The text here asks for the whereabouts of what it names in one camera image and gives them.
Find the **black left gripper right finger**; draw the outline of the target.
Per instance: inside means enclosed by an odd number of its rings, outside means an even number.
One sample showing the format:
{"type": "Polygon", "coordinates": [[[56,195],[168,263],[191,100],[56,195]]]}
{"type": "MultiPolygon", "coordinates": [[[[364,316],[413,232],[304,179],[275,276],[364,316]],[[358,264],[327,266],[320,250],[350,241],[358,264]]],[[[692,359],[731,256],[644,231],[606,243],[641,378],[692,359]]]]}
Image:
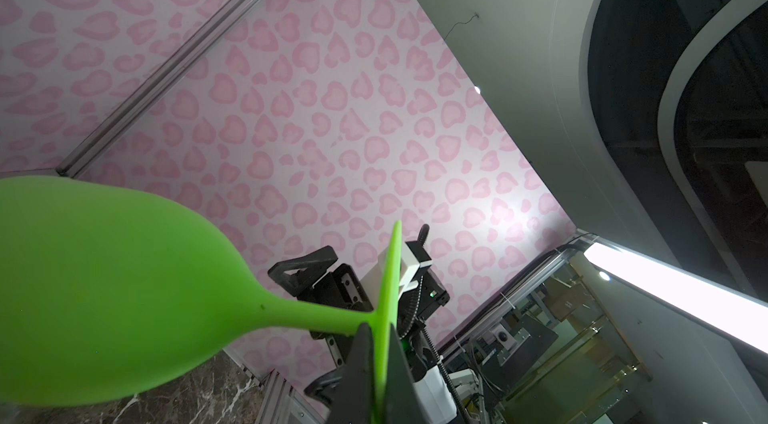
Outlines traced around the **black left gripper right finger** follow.
{"type": "Polygon", "coordinates": [[[381,422],[385,424],[425,424],[426,416],[416,394],[410,369],[398,339],[396,329],[390,327],[388,362],[381,422]]]}

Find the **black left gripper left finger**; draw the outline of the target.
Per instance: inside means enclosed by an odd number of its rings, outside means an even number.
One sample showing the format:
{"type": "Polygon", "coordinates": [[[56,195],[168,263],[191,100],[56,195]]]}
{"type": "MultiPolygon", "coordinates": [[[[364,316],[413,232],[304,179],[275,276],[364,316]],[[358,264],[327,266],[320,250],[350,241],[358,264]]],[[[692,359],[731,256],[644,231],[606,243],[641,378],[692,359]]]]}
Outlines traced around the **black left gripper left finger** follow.
{"type": "Polygon", "coordinates": [[[374,418],[373,333],[361,324],[333,398],[327,424],[369,424],[374,418]]]}

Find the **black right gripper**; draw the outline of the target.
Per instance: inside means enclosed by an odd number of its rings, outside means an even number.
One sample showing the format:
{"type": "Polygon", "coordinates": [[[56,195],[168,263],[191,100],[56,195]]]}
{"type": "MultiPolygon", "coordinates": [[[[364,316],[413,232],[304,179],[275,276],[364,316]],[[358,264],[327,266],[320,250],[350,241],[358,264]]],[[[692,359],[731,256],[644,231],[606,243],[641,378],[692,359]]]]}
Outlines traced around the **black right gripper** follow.
{"type": "Polygon", "coordinates": [[[315,340],[354,334],[365,319],[351,313],[370,313],[374,305],[352,267],[337,260],[333,247],[324,246],[273,265],[269,278],[290,297],[267,295],[267,324],[306,329],[315,340]]]}

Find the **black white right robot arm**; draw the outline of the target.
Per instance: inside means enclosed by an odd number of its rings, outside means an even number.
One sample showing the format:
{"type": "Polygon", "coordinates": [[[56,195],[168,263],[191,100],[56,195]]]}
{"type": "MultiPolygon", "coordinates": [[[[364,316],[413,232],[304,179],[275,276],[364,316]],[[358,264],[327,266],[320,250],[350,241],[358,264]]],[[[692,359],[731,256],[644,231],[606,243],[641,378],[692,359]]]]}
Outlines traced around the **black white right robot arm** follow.
{"type": "MultiPolygon", "coordinates": [[[[398,300],[396,335],[413,378],[414,392],[426,423],[471,423],[464,401],[479,392],[477,374],[471,370],[450,374],[426,331],[426,319],[450,300],[448,291],[431,270],[426,250],[430,226],[424,224],[418,237],[404,244],[403,264],[408,282],[398,300]]],[[[335,270],[335,250],[324,246],[305,256],[278,262],[268,276],[300,301],[335,308],[371,311],[378,302],[375,281],[383,275],[385,256],[362,279],[347,264],[335,270]]]]}

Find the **green glass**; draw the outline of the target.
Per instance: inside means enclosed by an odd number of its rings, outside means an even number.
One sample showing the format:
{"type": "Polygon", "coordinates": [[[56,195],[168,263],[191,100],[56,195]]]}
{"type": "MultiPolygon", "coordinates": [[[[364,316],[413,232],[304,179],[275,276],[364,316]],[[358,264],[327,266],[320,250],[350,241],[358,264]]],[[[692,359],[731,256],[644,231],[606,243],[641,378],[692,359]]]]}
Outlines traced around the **green glass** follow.
{"type": "MultiPolygon", "coordinates": [[[[375,309],[374,418],[395,328],[402,234],[375,309]]],[[[211,222],[172,200],[61,177],[1,182],[1,397],[78,406],[138,394],[267,324],[266,290],[211,222]]]]}

